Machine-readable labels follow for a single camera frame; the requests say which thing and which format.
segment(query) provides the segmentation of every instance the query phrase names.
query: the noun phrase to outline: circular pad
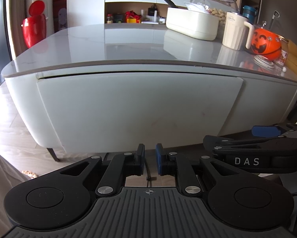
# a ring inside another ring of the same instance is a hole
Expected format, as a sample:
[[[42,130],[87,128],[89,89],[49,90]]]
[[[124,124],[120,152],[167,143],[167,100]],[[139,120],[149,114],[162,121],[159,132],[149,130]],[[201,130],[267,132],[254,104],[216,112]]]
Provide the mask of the circular pad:
[[[49,208],[62,202],[64,194],[61,190],[50,187],[38,188],[27,195],[27,202],[37,208]]]
[[[294,208],[288,190],[249,173],[222,176],[207,199],[211,211],[221,221],[251,231],[286,224]]]
[[[249,208],[265,207],[272,200],[271,195],[267,191],[254,187],[239,189],[235,192],[234,198],[240,205]]]

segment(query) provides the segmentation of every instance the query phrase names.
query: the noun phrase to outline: dark handle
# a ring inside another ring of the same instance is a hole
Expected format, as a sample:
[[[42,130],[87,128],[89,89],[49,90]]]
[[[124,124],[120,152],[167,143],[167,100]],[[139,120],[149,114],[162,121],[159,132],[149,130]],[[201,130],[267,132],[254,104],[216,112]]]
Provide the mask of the dark handle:
[[[144,172],[144,164],[145,164],[145,146],[144,146],[144,144],[138,145],[137,151],[135,153],[134,163],[139,165],[140,172],[137,175],[141,176]]]
[[[178,9],[178,7],[173,3],[173,1],[172,0],[164,0],[171,8],[177,8]]]

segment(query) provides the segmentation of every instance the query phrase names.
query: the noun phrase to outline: white mug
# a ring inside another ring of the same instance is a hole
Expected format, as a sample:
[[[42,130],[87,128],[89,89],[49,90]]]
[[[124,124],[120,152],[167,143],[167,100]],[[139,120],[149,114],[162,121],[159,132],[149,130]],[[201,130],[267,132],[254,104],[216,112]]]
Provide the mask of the white mug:
[[[245,47],[251,48],[251,41],[254,33],[254,26],[248,22],[248,18],[236,12],[228,12],[222,44],[233,50],[240,50],[246,27],[249,28],[249,34],[246,40]]]

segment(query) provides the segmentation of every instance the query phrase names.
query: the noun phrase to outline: mug handle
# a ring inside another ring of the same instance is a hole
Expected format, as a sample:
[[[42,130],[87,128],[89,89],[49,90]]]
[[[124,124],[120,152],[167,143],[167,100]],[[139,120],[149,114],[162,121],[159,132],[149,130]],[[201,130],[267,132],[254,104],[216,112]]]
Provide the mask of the mug handle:
[[[252,37],[253,37],[253,34],[254,34],[254,26],[251,23],[247,22],[247,21],[244,22],[244,25],[249,28],[248,39],[246,41],[245,47],[247,49],[250,49],[251,48]]]

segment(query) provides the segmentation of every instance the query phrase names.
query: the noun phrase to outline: white storage box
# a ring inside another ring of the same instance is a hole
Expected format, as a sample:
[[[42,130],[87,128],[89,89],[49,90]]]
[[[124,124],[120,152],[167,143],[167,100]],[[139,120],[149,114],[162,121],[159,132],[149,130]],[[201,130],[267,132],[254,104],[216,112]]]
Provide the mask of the white storage box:
[[[217,36],[219,18],[202,12],[168,8],[166,26],[193,38],[212,41]]]

